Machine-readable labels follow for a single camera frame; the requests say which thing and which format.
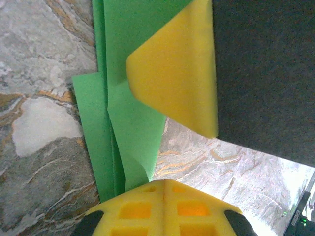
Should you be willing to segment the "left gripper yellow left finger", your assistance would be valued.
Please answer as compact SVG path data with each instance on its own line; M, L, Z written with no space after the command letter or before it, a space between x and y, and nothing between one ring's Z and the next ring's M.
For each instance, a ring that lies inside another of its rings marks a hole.
M163 236L164 187L155 180L92 207L73 236Z

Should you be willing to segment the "green square paper sheet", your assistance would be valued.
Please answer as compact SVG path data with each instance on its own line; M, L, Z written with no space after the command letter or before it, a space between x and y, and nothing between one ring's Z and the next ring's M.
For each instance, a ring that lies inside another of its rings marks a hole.
M100 200L152 179L165 116L137 101L126 59L192 0L92 0L97 72L72 77Z

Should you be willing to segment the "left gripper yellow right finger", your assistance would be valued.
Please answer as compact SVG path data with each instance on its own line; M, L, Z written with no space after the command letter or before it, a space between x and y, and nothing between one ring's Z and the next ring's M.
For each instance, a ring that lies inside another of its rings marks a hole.
M256 236L242 211L175 180L164 181L165 236Z

